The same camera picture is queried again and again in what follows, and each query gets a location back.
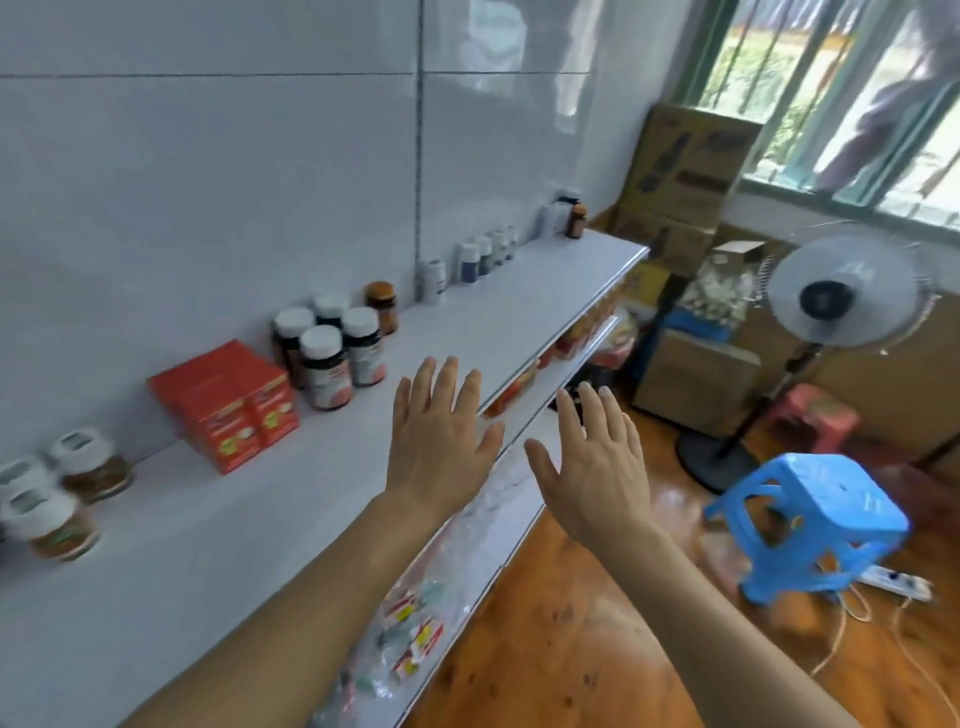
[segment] blue plastic stool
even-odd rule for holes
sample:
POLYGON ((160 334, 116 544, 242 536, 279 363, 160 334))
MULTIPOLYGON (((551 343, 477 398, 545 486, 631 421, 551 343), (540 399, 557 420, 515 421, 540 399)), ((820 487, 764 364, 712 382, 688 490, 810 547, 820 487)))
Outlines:
POLYGON ((774 458, 704 508, 704 517, 721 512, 754 562, 740 588, 757 604, 769 604, 784 591, 842 591, 895 550, 910 528, 887 494, 844 455, 774 458), (770 548, 756 532, 744 507, 753 496, 773 497, 771 507, 796 526, 782 544, 770 548), (816 563, 828 550, 838 571, 824 573, 816 563))

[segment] left hand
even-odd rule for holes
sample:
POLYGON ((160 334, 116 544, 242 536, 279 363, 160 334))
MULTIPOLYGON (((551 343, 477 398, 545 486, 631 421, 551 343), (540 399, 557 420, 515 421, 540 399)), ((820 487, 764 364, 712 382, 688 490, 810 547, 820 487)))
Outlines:
POLYGON ((439 527, 487 481, 503 446, 503 424, 488 427, 478 445, 480 372, 467 375, 454 404, 457 360, 446 360, 431 392, 436 366, 428 357, 413 381, 404 377, 396 388, 387 493, 408 498, 439 527))

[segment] power strip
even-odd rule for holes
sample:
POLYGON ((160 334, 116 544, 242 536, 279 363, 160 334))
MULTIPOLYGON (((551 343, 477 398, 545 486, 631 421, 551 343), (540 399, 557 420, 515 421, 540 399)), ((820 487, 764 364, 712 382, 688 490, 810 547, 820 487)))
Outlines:
POLYGON ((909 596, 915 601, 930 601, 933 598, 933 584, 921 576, 900 573, 884 567, 868 567, 857 581, 900 596, 909 596))

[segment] window sill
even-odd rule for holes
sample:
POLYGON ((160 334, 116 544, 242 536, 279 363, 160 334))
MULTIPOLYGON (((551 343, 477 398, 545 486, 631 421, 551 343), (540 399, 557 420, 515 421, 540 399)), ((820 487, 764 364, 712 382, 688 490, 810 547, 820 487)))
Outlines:
POLYGON ((778 200, 835 219, 854 220, 868 227, 893 232, 910 240, 924 243, 945 243, 960 247, 960 231, 930 225, 920 220, 898 217, 876 209, 827 200, 798 189, 745 178, 740 182, 736 191, 778 200))

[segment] electric fan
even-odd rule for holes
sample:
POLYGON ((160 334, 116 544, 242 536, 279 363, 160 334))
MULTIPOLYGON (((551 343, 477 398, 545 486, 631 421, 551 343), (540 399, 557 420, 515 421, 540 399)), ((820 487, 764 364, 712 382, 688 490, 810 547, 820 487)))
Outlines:
POLYGON ((829 348, 886 354, 912 334, 939 298, 918 243, 851 221, 824 223, 787 239, 796 248, 767 257, 758 275, 756 305, 803 343, 777 385, 733 435, 689 430, 677 439, 684 470, 716 494, 726 493, 758 466, 742 440, 793 379, 829 348))

